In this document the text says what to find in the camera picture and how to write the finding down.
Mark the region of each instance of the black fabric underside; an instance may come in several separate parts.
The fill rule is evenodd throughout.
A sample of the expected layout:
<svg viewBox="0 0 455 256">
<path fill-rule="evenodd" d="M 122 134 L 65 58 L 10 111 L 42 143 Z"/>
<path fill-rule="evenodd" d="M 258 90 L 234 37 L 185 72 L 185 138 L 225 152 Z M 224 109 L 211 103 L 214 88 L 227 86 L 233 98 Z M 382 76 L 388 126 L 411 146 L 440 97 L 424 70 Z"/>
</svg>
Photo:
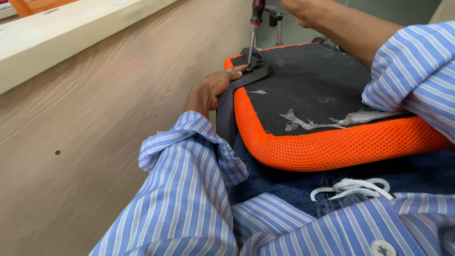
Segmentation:
<svg viewBox="0 0 455 256">
<path fill-rule="evenodd" d="M 297 118 L 306 123 L 309 123 L 309 119 L 315 124 L 334 124 L 329 118 L 342 120 L 349 113 L 368 108 L 362 104 L 362 92 L 371 81 L 371 75 L 353 57 L 321 44 L 274 48 L 261 51 L 260 54 L 270 62 L 270 75 L 245 86 L 245 90 L 263 90 L 268 93 L 247 93 L 267 133 L 275 136 L 298 136 L 336 130 L 305 130 L 299 126 L 286 132 L 288 120 L 279 114 L 286 114 L 291 108 Z M 242 57 L 233 58 L 231 62 L 234 66 L 246 64 Z M 368 124 L 392 119 L 396 118 L 381 119 Z"/>
</svg>

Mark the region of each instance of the striped shirt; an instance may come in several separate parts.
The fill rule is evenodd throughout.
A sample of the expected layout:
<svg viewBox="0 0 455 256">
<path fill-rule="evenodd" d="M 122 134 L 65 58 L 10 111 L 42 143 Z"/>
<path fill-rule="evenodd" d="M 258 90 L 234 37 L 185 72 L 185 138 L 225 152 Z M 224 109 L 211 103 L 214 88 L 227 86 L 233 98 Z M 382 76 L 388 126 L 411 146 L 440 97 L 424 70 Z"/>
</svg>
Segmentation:
<svg viewBox="0 0 455 256">
<path fill-rule="evenodd" d="M 409 109 L 453 141 L 455 69 L 441 52 L 455 47 L 440 38 L 455 35 L 453 26 L 399 31 L 378 51 L 365 103 Z M 148 178 L 90 256 L 373 255 L 375 241 L 400 256 L 455 255 L 455 195 L 398 193 L 319 219 L 268 193 L 230 207 L 226 186 L 248 172 L 197 112 L 145 140 L 139 166 Z"/>
<path fill-rule="evenodd" d="M 364 104 L 407 109 L 455 143 L 455 21 L 398 31 L 376 53 L 371 77 Z"/>
</svg>

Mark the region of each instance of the blue denim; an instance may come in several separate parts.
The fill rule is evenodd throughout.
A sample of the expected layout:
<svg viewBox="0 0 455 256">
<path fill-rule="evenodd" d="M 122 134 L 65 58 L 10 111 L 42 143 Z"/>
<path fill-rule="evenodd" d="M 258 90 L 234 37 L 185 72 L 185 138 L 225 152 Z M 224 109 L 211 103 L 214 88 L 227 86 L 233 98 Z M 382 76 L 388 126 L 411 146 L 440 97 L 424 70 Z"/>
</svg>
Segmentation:
<svg viewBox="0 0 455 256">
<path fill-rule="evenodd" d="M 234 151 L 246 164 L 249 177 L 228 188 L 231 205 L 242 203 L 264 192 L 273 194 L 315 218 L 362 202 L 364 195 L 351 195 L 328 200 L 334 193 L 310 193 L 321 187 L 332 187 L 344 178 L 382 178 L 390 183 L 390 193 L 455 194 L 455 150 L 436 151 L 373 163 L 301 173 L 274 169 L 261 164 L 247 150 L 242 137 L 237 136 Z"/>
</svg>

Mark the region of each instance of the wooden ledge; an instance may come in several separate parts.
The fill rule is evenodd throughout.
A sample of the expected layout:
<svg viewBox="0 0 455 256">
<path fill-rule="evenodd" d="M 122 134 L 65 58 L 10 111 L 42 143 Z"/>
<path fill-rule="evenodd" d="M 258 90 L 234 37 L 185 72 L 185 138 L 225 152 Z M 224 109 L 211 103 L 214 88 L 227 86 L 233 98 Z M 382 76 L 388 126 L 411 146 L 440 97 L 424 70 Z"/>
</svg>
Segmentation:
<svg viewBox="0 0 455 256">
<path fill-rule="evenodd" d="M 0 94 L 176 0 L 79 0 L 0 25 Z"/>
</svg>

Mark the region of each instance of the black plastic armrest bracket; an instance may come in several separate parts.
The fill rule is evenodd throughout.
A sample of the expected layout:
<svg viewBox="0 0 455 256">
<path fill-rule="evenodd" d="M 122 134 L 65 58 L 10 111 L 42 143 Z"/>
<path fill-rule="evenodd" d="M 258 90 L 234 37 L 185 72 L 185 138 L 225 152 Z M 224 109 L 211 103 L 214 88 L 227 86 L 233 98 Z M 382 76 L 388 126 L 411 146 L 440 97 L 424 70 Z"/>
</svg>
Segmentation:
<svg viewBox="0 0 455 256">
<path fill-rule="evenodd" d="M 236 63 L 240 65 L 247 64 L 245 56 L 248 56 L 249 48 L 242 49 L 242 56 Z M 251 61 L 252 69 L 245 71 L 243 76 L 229 83 L 227 89 L 218 96 L 217 108 L 217 134 L 225 139 L 231 147 L 234 147 L 238 128 L 235 121 L 234 113 L 234 91 L 240 87 L 246 86 L 260 79 L 267 77 L 270 74 L 270 64 L 264 59 L 259 52 L 254 49 Z"/>
</svg>

